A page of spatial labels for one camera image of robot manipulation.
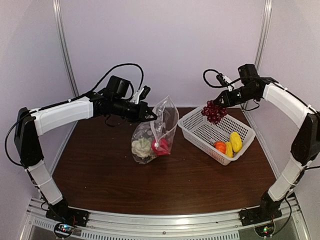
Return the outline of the dark red toy grapes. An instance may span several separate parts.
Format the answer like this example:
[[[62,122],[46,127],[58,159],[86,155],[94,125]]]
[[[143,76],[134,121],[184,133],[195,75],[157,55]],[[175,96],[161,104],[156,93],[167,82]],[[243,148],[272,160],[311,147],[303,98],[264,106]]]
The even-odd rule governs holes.
[[[202,108],[200,113],[206,117],[209,123],[217,125],[227,115],[227,110],[226,108],[215,105],[212,100],[208,100],[206,106]]]

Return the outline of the clear zip top bag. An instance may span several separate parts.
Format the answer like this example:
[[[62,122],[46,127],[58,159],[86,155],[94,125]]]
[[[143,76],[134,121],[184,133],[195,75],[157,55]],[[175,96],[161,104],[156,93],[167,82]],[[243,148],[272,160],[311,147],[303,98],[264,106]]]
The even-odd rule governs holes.
[[[146,138],[150,139],[151,142],[153,140],[156,140],[158,142],[161,138],[164,138],[168,142],[168,155],[170,155],[172,152],[174,137],[180,118],[179,111],[170,96],[165,97],[163,100],[157,103],[152,111],[157,115],[157,120],[142,122],[136,127],[131,138],[131,151],[132,141],[134,140]],[[158,157],[160,156],[157,156],[153,151],[152,159],[145,164],[148,164]]]

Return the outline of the white toy cauliflower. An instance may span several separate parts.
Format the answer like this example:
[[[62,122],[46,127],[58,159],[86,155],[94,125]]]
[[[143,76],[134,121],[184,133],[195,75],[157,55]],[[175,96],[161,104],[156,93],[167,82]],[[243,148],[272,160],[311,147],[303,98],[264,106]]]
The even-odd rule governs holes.
[[[139,138],[131,143],[131,153],[134,160],[140,164],[146,164],[153,157],[152,142],[148,138]]]

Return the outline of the red toy bell pepper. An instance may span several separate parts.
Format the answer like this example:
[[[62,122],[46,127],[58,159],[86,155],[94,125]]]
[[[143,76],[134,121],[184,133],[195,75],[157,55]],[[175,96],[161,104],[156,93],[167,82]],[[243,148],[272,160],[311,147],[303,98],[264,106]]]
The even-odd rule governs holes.
[[[154,139],[151,142],[151,148],[157,156],[164,156],[170,154],[169,144],[165,138],[161,138],[159,141],[156,141]]]

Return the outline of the yellow toy pepper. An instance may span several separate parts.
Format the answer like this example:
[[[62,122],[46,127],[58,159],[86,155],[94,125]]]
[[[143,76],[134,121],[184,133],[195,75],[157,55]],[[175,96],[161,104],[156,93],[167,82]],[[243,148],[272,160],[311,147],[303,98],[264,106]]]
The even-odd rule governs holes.
[[[230,134],[229,140],[230,140],[233,152],[238,153],[243,147],[243,143],[240,135],[234,131]]]

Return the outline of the orange toy pumpkin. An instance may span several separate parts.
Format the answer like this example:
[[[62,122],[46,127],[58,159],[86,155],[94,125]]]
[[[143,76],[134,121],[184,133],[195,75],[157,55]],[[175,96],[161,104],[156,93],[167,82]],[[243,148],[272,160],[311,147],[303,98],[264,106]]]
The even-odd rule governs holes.
[[[214,148],[217,149],[219,152],[221,152],[222,154],[226,154],[227,151],[227,145],[225,142],[223,141],[216,141],[213,144]]]

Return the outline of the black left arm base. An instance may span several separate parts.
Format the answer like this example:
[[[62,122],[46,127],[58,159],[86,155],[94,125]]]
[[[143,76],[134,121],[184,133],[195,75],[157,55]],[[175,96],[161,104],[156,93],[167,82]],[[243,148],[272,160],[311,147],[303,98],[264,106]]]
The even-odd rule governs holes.
[[[62,199],[56,204],[49,203],[45,196],[43,198],[48,205],[48,210],[45,214],[46,218],[68,224],[70,226],[87,226],[89,218],[88,211],[69,207],[69,203],[64,196],[62,196]]]

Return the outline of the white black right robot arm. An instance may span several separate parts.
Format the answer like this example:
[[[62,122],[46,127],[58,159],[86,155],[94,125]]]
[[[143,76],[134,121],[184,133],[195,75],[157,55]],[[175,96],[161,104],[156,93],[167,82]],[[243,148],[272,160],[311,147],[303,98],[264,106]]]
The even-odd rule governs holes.
[[[215,71],[219,82],[216,88],[223,91],[213,100],[214,105],[229,108],[249,100],[264,100],[285,115],[297,130],[287,164],[265,193],[265,203],[256,210],[258,219],[266,221],[276,212],[273,203],[285,198],[320,153],[320,112],[272,77],[259,76],[254,64],[240,66],[238,73],[239,77],[231,80]]]

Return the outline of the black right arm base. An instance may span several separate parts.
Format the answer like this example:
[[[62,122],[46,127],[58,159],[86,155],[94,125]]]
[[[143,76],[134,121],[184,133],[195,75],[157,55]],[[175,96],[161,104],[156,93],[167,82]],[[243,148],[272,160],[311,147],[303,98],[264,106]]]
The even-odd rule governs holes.
[[[284,198],[274,201],[266,191],[260,199],[260,205],[253,208],[242,208],[238,214],[242,226],[255,225],[282,216],[280,210]]]

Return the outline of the white perforated plastic basket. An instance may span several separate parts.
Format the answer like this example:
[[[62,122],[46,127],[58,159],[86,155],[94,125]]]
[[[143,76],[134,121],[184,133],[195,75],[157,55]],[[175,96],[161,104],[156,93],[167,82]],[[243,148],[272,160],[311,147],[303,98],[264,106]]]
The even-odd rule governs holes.
[[[205,105],[201,105],[189,113],[185,114],[178,121],[178,126],[182,130],[183,137],[195,145],[197,148],[208,154],[223,166],[241,157],[256,137],[255,131],[235,117],[227,114],[222,120],[214,125],[201,114]],[[239,134],[242,141],[242,148],[239,152],[228,157],[214,147],[214,143],[228,142],[231,133]]]

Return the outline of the yellow toy banana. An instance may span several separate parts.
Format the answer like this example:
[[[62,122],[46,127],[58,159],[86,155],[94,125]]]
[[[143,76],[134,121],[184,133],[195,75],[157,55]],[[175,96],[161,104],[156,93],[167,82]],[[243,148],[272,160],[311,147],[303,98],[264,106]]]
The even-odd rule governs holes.
[[[225,155],[229,158],[234,156],[233,147],[229,141],[225,142]]]

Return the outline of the right round circuit board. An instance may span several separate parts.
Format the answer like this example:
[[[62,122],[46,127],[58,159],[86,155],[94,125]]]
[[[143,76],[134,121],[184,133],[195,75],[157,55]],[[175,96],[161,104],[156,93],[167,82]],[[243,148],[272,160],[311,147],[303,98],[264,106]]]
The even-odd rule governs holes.
[[[254,226],[255,233],[261,238],[270,237],[275,231],[275,224],[270,222]]]

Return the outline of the left round circuit board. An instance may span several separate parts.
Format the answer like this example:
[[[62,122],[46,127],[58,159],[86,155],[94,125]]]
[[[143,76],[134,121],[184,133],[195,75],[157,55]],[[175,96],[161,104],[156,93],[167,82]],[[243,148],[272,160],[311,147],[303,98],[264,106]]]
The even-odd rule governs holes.
[[[75,228],[76,228],[75,226],[68,225],[64,222],[58,222],[53,227],[53,233],[55,234],[56,237],[60,239],[66,239],[73,234]]]

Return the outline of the aluminium frame post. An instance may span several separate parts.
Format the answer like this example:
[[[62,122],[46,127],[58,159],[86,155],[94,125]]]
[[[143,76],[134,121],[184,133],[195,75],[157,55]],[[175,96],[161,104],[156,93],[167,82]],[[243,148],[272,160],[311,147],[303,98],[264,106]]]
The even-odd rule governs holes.
[[[258,45],[257,45],[256,54],[255,54],[255,59],[254,59],[254,65],[258,71],[261,67],[263,53],[267,44],[267,39],[268,39],[270,25],[271,25],[272,10],[273,10],[273,0],[265,0],[263,13],[262,13],[262,21],[261,21]]]
[[[66,70],[67,78],[68,78],[73,96],[78,97],[79,90],[78,90],[78,87],[76,84],[74,71],[73,71],[72,64],[71,64],[71,58],[70,58],[70,54],[69,54],[66,33],[65,33],[65,28],[64,28],[64,21],[63,21],[62,9],[61,9],[61,1],[60,0],[53,0],[52,6],[53,6],[53,14],[55,17],[56,27],[57,27],[59,44],[60,44],[61,53],[62,53],[62,60],[63,60],[64,67]]]

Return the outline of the left aluminium frame post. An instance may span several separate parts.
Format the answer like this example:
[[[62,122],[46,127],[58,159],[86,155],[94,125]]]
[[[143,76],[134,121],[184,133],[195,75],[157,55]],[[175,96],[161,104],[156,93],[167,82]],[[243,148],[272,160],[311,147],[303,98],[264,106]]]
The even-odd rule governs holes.
[[[53,14],[55,17],[56,27],[57,27],[59,44],[60,44],[61,53],[62,53],[62,60],[63,60],[64,67],[66,70],[67,78],[68,78],[73,96],[78,97],[79,90],[78,90],[78,87],[76,84],[74,71],[73,71],[72,64],[71,64],[71,58],[70,58],[70,54],[69,54],[66,33],[65,33],[65,28],[64,28],[64,21],[63,21],[62,9],[61,9],[61,1],[60,0],[53,0],[52,6],[53,6]]]

